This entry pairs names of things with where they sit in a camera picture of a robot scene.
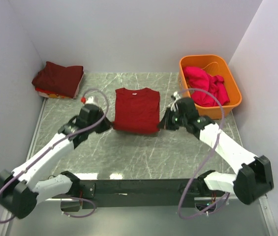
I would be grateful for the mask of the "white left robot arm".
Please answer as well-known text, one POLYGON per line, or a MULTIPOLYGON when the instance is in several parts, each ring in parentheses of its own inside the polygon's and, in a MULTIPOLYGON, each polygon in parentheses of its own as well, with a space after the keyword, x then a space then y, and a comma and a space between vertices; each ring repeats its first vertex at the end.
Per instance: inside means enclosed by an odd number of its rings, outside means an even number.
POLYGON ((23 219, 42 201, 65 194, 71 199, 91 204, 94 202, 79 197, 80 179, 71 172, 41 181, 62 157, 75 150, 88 136, 105 132, 111 128, 110 121, 95 103, 86 103, 80 113, 60 127, 50 142, 31 159, 9 172, 0 172, 0 205, 12 214, 12 218, 23 219))

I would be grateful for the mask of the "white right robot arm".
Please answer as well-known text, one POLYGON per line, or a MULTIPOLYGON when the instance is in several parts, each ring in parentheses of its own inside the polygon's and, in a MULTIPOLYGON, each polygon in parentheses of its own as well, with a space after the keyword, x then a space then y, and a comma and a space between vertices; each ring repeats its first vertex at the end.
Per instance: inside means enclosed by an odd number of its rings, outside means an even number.
POLYGON ((172 99, 158 128, 176 131, 184 127, 188 133, 212 148, 234 172, 223 174, 207 171, 194 180, 188 190, 197 188, 202 196, 208 196, 213 191, 232 193, 242 203, 250 205, 274 188, 272 167, 266 156, 258 157, 246 150, 211 118, 200 116, 190 97, 173 95, 172 99))

